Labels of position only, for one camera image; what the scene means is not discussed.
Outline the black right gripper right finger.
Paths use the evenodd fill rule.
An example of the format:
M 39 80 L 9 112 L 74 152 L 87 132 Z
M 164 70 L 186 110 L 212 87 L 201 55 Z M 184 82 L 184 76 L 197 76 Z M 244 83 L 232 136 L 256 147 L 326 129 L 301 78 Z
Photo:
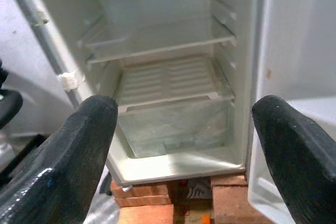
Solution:
M 252 107 L 271 177 L 296 224 L 336 224 L 336 141 L 284 99 Z

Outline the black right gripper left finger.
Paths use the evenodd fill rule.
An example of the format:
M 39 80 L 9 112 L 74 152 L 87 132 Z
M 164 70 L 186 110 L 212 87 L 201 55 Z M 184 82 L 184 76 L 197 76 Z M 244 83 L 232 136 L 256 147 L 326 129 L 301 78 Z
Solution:
M 0 190 L 0 224 L 82 224 L 116 129 L 118 105 L 85 99 Z

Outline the white fridge door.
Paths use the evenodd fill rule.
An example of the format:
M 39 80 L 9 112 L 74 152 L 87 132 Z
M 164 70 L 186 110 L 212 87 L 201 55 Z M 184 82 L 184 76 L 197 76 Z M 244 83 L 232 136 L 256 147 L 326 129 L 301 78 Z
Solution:
M 336 0 L 258 0 L 254 100 L 272 94 L 336 141 Z

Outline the white fridge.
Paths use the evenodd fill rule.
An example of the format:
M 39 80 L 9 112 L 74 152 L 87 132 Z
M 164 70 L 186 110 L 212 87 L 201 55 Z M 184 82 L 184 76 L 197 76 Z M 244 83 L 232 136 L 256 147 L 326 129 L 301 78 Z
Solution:
M 80 103 L 92 95 L 117 102 L 122 74 L 127 68 L 190 56 L 207 56 L 220 68 L 234 99 L 232 136 L 222 147 L 136 158 L 118 123 L 107 166 L 123 185 L 159 182 L 240 172 L 247 167 L 250 105 L 256 65 L 254 42 L 258 0 L 43 0 L 80 68 L 78 88 L 68 95 Z M 140 57 L 87 64 L 91 55 L 82 39 L 102 22 L 123 33 L 142 27 L 213 17 L 236 38 L 222 42 Z

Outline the glass fridge shelf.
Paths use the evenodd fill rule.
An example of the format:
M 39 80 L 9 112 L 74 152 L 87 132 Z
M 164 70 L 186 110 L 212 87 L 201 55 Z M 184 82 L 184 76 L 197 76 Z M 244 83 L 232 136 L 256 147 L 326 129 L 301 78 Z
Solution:
M 235 44 L 236 38 L 213 17 L 158 24 L 123 33 L 113 31 L 100 22 L 82 39 L 84 47 L 91 52 L 87 64 L 222 42 Z

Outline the red brick stack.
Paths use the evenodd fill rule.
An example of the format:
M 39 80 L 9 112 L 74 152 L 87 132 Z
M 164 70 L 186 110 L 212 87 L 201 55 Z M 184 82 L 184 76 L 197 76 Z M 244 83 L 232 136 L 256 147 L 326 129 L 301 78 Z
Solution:
M 120 207 L 118 224 L 173 224 L 176 181 L 134 185 L 124 190 L 113 179 L 110 189 Z
M 244 173 L 211 176 L 215 224 L 274 224 L 248 202 Z

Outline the white pipe clip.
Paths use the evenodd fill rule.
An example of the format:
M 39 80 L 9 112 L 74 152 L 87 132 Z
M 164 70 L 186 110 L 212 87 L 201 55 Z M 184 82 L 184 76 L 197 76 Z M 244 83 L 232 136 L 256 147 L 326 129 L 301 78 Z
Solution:
M 74 90 L 79 86 L 77 73 L 75 71 L 62 73 L 57 76 L 57 79 L 66 92 Z

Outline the clear crisper drawer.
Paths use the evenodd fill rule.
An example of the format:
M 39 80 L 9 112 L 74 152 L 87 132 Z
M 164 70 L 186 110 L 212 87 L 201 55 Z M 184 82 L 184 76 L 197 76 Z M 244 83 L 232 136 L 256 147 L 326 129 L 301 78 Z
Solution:
M 120 114 L 118 125 L 136 158 L 222 147 L 231 138 L 231 98 L 166 102 Z

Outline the grey metal pipe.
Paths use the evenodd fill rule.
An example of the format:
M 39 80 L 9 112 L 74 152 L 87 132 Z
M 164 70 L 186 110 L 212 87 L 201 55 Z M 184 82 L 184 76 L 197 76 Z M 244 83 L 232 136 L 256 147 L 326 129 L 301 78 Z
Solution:
M 72 58 L 57 25 L 43 0 L 16 0 L 37 41 L 51 64 L 55 75 L 79 72 L 80 68 Z

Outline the white ribbed drawer cover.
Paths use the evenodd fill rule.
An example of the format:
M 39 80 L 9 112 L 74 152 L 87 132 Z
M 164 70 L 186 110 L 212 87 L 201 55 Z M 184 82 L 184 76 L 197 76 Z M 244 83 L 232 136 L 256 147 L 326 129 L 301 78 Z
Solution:
M 117 92 L 118 109 L 207 97 L 233 100 L 234 94 L 210 57 L 190 56 L 127 68 Z

